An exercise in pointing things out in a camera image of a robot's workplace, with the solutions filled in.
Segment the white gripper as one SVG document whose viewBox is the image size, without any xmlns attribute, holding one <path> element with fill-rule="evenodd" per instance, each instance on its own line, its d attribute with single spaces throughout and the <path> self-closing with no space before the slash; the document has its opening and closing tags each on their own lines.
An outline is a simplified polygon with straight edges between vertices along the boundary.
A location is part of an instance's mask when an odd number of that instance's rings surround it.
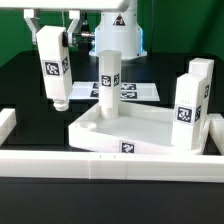
<svg viewBox="0 0 224 224">
<path fill-rule="evenodd" d="M 87 11 L 125 11 L 130 0 L 0 0 L 0 9 L 25 9 L 24 20 L 31 31 L 32 43 L 37 44 L 37 32 L 41 29 L 38 20 L 42 10 L 70 10 L 71 23 L 63 32 L 64 47 L 73 47 L 81 27 L 81 12 Z"/>
</svg>

